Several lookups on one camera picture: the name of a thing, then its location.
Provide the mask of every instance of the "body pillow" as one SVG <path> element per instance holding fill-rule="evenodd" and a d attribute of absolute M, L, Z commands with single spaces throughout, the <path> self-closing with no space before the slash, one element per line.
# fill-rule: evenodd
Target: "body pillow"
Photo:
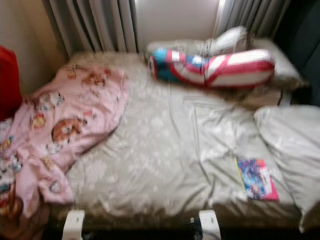
<path fill-rule="evenodd" d="M 208 88 L 252 88 L 272 80 L 275 70 L 263 49 L 202 58 L 160 48 L 148 65 L 156 77 Z"/>

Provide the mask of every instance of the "gray bedsheet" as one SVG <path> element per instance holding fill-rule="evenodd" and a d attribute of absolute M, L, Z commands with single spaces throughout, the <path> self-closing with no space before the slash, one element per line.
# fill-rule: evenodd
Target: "gray bedsheet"
<path fill-rule="evenodd" d="M 52 206 L 51 226 L 84 209 L 85 229 L 176 228 L 209 208 L 223 227 L 298 225 L 282 173 L 235 92 L 156 80 L 137 54 L 86 53 L 72 62 L 125 68 L 130 97 L 114 133 L 68 172 L 75 204 Z M 236 157 L 264 159 L 280 200 L 248 200 Z"/>

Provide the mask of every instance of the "comforter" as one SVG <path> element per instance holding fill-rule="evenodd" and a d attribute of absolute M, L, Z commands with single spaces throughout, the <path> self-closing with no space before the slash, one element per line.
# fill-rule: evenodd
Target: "comforter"
<path fill-rule="evenodd" d="M 42 199 L 74 201 L 65 173 L 117 127 L 128 95 L 122 70 L 70 65 L 26 98 L 13 120 L 1 124 L 0 223 L 5 236 L 34 234 L 48 218 L 40 208 Z"/>

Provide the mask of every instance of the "book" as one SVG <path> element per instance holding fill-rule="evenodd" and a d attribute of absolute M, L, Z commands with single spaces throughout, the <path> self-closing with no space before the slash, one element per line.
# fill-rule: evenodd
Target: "book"
<path fill-rule="evenodd" d="M 279 200 L 279 195 L 264 160 L 238 158 L 237 166 L 248 198 Z"/>

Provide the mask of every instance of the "gray curtain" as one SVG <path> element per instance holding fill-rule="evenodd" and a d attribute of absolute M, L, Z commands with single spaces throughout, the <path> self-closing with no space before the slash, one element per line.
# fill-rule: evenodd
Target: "gray curtain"
<path fill-rule="evenodd" d="M 134 0 L 42 2 L 69 57 L 78 51 L 137 51 Z"/>
<path fill-rule="evenodd" d="M 220 0 L 222 14 L 216 34 L 244 26 L 257 37 L 271 37 L 276 34 L 291 0 Z"/>

